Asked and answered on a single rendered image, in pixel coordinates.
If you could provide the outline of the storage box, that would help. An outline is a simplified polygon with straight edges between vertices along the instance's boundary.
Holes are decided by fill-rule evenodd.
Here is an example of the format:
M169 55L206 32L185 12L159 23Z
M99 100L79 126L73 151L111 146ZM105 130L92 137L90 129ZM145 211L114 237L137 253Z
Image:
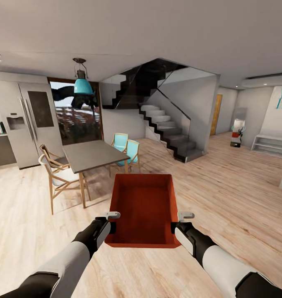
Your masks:
M116 174L110 211L121 214L116 233L104 242L113 248L170 248L182 245L171 233L178 222L171 174Z

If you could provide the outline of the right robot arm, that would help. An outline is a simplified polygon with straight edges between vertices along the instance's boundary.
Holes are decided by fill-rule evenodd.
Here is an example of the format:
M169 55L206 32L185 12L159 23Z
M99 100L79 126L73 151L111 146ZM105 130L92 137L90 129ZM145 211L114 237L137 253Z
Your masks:
M282 298L282 289L259 270L245 264L195 229L193 212L178 212L171 233L208 273L225 298Z

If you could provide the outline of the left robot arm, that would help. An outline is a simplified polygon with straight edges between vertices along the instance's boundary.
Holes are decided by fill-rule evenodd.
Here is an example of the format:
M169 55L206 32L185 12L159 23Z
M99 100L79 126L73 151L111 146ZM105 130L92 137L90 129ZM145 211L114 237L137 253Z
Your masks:
M93 254L108 234L116 233L117 211L96 217L76 238L39 268L34 270L17 289L0 298L71 298Z

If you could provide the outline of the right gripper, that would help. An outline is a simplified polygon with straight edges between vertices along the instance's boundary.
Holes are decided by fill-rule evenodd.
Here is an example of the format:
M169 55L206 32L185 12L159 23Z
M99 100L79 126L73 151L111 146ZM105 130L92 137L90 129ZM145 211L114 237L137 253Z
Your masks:
M171 225L171 233L175 234L175 227L179 224L180 222L170 222Z

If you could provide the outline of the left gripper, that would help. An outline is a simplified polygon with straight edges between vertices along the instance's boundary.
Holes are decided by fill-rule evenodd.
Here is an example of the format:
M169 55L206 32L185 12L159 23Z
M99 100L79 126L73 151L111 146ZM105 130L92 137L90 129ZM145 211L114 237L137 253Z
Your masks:
M111 230L109 234L115 234L116 233L116 222L110 222L111 224Z

